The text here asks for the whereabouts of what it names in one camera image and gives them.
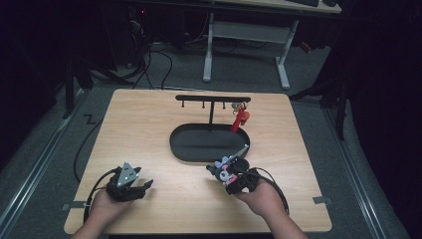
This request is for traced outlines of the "person's right hand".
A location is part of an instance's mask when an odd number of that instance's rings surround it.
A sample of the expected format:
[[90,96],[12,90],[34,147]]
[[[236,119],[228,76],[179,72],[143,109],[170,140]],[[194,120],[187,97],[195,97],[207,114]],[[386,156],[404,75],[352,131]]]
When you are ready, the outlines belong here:
[[279,193],[269,182],[260,179],[252,192],[240,192],[235,197],[264,219],[287,216]]

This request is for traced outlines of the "white frame wooden desk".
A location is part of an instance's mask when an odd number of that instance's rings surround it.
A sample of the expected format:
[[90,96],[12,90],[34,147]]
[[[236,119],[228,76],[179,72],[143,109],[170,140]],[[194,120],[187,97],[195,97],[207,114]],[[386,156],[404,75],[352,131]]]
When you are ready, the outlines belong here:
[[[283,10],[292,14],[322,14],[323,16],[338,15],[342,9],[336,0],[318,0],[317,7],[305,6],[286,0],[210,0],[213,7],[234,4],[236,6],[263,7],[269,10]],[[205,55],[203,81],[209,83],[212,79],[213,40],[215,38],[254,41],[262,43],[281,44],[281,55],[275,58],[279,79],[284,90],[290,88],[286,72],[285,60],[296,35],[300,20],[294,17],[286,26],[275,24],[247,23],[242,20],[216,20],[210,13],[208,18],[207,51]]]

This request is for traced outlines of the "black and white plush keychain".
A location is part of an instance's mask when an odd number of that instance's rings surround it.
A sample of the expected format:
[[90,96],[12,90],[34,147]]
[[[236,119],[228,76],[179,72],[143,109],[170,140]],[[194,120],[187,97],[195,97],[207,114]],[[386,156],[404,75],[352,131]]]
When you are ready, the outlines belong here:
[[234,163],[236,161],[237,157],[235,156],[223,156],[221,160],[215,161],[212,165],[207,165],[206,169],[214,175],[219,182],[228,186],[238,178],[234,169]]

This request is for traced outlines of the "metal floor rail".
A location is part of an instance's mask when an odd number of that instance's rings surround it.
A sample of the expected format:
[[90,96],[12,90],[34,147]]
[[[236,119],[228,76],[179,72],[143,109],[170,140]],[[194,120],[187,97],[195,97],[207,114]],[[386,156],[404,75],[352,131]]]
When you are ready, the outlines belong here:
[[6,239],[10,234],[51,163],[75,111],[89,93],[90,90],[77,90],[74,106],[67,110],[65,93],[60,92],[59,102],[41,117],[0,172],[0,239]]
[[334,114],[331,110],[321,110],[325,120],[329,124],[331,134],[333,135],[335,142],[340,150],[341,158],[344,164],[346,175],[349,180],[349,184],[354,192],[355,198],[359,205],[360,211],[364,217],[367,227],[370,231],[372,239],[387,239],[384,228],[382,227],[372,200],[369,198],[367,191],[364,188],[362,180],[358,175],[355,165],[352,161],[351,154],[346,146],[346,143],[337,133]]

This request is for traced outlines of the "black keyboard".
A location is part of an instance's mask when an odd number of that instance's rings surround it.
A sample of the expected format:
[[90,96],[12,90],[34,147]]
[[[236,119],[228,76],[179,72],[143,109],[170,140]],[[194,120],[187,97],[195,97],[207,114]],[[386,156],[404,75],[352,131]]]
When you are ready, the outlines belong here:
[[310,6],[310,7],[317,7],[319,3],[318,0],[286,0],[286,1],[302,4],[302,5]]

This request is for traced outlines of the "red cartoon figure keychain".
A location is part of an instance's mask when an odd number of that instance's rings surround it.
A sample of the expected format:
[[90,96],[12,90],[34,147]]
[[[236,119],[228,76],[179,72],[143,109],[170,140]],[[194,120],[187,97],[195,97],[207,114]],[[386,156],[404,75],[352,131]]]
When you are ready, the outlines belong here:
[[250,118],[250,113],[247,111],[248,104],[246,102],[235,103],[232,107],[235,120],[232,123],[231,132],[237,132],[240,126],[244,125]]

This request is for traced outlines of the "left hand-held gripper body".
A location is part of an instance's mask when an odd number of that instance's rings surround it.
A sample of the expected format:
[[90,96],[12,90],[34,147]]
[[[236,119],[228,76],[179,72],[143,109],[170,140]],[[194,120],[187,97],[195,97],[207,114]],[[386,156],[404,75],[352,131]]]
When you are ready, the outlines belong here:
[[118,202],[132,201],[144,197],[145,192],[132,187],[135,180],[132,178],[133,167],[126,161],[122,167],[116,169],[115,175],[109,180],[105,191],[108,195]]

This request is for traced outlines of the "person's left hand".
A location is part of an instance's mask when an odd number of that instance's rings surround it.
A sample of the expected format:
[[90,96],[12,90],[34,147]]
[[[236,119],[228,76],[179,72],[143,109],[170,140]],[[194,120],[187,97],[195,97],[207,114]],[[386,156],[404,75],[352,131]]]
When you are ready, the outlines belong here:
[[131,204],[131,201],[114,201],[104,189],[101,189],[95,195],[94,201],[91,205],[89,218],[113,221]]

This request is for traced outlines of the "black key holder stand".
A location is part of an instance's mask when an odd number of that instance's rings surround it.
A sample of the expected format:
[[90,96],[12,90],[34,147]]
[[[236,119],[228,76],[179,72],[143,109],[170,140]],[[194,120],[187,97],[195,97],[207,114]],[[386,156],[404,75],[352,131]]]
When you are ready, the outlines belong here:
[[233,122],[214,122],[216,104],[221,104],[222,109],[226,110],[227,105],[249,103],[250,97],[177,95],[175,99],[181,102],[183,108],[186,102],[201,103],[202,108],[209,105],[208,122],[184,123],[171,133],[170,149],[178,159],[185,162],[213,162],[235,154],[245,144],[251,144],[248,134],[241,127],[237,132],[231,132]]

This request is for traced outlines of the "black metal stand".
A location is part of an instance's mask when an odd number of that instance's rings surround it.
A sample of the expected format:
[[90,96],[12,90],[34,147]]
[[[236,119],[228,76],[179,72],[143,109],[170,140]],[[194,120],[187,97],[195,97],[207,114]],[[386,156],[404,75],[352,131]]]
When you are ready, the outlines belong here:
[[107,77],[113,82],[122,85],[130,85],[129,81],[125,80],[123,77],[119,77],[109,70],[106,70],[82,57],[71,56],[66,64],[66,112],[64,114],[64,119],[68,119],[71,113],[76,109],[74,83],[78,82],[83,90],[90,90],[94,86],[94,82],[91,77],[91,70],[99,72],[101,75]]
[[343,124],[346,117],[348,79],[331,78],[319,81],[311,87],[289,96],[291,101],[297,101],[306,96],[320,96],[319,105],[325,108],[336,107],[334,129],[337,136],[344,140]]

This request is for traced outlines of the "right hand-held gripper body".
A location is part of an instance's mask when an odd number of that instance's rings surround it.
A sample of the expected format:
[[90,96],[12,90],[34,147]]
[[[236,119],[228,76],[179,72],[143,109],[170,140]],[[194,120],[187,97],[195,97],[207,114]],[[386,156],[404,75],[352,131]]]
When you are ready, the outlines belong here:
[[[243,155],[248,151],[249,146],[247,144],[244,145],[244,147],[239,150],[236,154],[232,155],[237,158],[244,158]],[[259,180],[259,173],[250,167],[246,171],[235,171],[238,175],[238,178],[236,180],[241,181],[244,184],[244,189],[247,188],[249,191],[254,191],[257,187],[257,183]]]

